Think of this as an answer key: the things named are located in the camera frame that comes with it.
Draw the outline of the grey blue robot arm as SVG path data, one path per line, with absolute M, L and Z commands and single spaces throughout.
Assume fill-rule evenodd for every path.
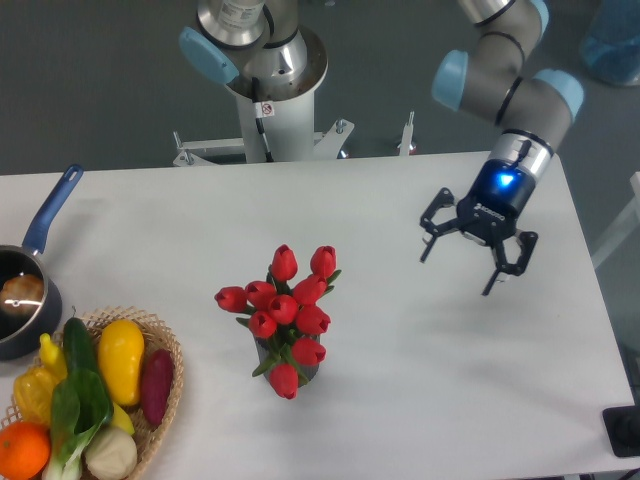
M 480 37 L 472 52 L 449 52 L 431 93 L 441 105 L 501 130 L 468 193 L 449 189 L 420 218 L 424 243 L 457 232 L 490 249 L 493 281 L 522 275 L 538 236 L 518 219 L 574 124 L 584 91 L 571 75 L 522 68 L 541 41 L 548 10 L 541 1 L 465 1 Z M 314 94 L 328 69 L 324 45 L 300 24 L 294 1 L 202 1 L 179 47 L 189 64 L 235 97 L 242 147 L 250 163 L 339 156 L 353 126 L 314 128 Z

